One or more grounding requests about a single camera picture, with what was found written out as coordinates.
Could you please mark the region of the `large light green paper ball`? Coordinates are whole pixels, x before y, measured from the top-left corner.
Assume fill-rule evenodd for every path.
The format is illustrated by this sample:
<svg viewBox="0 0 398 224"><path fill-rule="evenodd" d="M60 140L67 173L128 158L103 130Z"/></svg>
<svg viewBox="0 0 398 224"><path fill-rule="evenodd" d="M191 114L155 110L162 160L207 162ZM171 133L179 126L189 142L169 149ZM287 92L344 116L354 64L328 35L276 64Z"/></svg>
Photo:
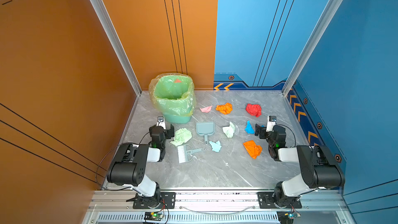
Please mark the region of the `large light green paper ball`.
<svg viewBox="0 0 398 224"><path fill-rule="evenodd" d="M192 138L192 132L187 128L178 129L175 132L174 139L170 143L174 146L184 145Z"/></svg>

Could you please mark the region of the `grey-blue hand brush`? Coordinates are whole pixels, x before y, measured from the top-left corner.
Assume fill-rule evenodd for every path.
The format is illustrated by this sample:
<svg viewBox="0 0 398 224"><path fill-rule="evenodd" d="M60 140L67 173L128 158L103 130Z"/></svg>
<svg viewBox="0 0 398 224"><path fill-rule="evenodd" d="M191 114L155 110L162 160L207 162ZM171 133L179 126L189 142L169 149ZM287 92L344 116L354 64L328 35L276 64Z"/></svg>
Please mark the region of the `grey-blue hand brush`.
<svg viewBox="0 0 398 224"><path fill-rule="evenodd" d="M205 151L206 148L193 149L190 145L177 146L178 162L186 163L192 160L195 153Z"/></svg>

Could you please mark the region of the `grey-blue plastic dustpan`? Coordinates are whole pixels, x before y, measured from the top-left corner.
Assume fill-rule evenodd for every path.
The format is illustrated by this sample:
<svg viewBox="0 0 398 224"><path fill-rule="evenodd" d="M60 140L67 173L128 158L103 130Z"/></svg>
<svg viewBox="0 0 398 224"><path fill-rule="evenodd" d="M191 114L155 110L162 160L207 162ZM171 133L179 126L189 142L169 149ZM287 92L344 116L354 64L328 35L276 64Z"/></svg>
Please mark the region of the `grey-blue plastic dustpan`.
<svg viewBox="0 0 398 224"><path fill-rule="evenodd" d="M204 137L204 143L206 145L209 144L208 137L212 136L215 133L215 122L197 122L196 123L196 132L199 136Z"/></svg>

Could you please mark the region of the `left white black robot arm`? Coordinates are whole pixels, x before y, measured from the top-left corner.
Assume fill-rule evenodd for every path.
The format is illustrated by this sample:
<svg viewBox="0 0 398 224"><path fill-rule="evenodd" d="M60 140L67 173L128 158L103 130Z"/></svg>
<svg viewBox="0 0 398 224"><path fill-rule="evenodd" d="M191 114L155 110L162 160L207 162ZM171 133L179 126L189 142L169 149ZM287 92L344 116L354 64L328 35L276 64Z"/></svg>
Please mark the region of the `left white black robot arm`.
<svg viewBox="0 0 398 224"><path fill-rule="evenodd" d="M149 128L152 138L149 144L123 143L119 146L107 172L109 183L123 186L136 192L136 196L126 200L134 209L162 208L166 200L161 195L157 182L146 174L148 162L161 162L165 157L165 143L175 135L173 125L165 129L161 125Z"/></svg>

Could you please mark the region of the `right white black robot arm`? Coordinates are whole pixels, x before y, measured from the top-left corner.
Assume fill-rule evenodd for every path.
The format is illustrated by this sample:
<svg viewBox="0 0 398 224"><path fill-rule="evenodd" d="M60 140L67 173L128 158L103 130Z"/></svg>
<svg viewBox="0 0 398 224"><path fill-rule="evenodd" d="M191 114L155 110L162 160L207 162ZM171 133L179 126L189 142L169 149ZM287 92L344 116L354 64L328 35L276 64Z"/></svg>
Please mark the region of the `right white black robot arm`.
<svg viewBox="0 0 398 224"><path fill-rule="evenodd" d="M272 131L256 124L255 135L265 139L274 161L294 162L300 173L276 184L274 192L257 193L260 208L301 208L301 196L319 189L343 187L345 176L327 146L286 146L286 129L275 125Z"/></svg>

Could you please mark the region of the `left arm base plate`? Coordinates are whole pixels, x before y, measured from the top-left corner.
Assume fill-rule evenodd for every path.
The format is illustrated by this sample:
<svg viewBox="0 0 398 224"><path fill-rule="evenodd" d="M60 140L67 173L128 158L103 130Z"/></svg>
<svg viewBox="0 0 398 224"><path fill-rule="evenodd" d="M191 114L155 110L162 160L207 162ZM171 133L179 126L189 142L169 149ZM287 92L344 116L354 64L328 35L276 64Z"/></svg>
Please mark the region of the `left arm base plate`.
<svg viewBox="0 0 398 224"><path fill-rule="evenodd" d="M146 198L136 196L133 201L133 209L174 209L176 203L175 192L161 192L158 196Z"/></svg>

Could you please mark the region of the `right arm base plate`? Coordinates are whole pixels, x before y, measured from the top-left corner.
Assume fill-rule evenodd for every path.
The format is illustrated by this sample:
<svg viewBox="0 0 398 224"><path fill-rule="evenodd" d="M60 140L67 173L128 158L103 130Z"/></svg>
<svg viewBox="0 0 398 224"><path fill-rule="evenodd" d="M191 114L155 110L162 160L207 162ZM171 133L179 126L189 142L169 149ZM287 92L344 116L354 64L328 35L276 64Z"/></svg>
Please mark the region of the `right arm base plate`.
<svg viewBox="0 0 398 224"><path fill-rule="evenodd" d="M283 193L277 195L274 192L258 192L257 193L259 206L261 209L265 208L295 208L301 209L302 204L298 197L287 197Z"/></svg>

